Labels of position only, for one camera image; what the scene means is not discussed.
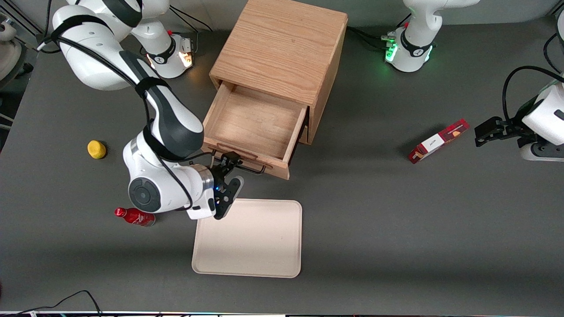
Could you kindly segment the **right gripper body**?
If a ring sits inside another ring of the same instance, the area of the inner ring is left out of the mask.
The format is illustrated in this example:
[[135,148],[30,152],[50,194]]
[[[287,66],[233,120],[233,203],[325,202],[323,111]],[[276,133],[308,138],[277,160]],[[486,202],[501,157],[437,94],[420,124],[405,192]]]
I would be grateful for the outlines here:
[[187,211],[189,218],[226,217],[230,202],[224,200],[221,192],[226,187],[224,175],[204,165],[190,165],[189,168],[190,194],[193,199],[192,207]]

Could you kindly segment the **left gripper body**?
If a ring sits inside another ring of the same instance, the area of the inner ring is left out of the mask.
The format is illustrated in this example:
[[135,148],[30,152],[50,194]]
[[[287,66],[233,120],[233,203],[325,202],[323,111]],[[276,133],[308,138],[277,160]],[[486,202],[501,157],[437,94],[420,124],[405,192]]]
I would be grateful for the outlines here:
[[563,83],[546,85],[537,96],[518,108],[506,120],[505,135],[518,138],[519,147],[558,148],[563,146]]

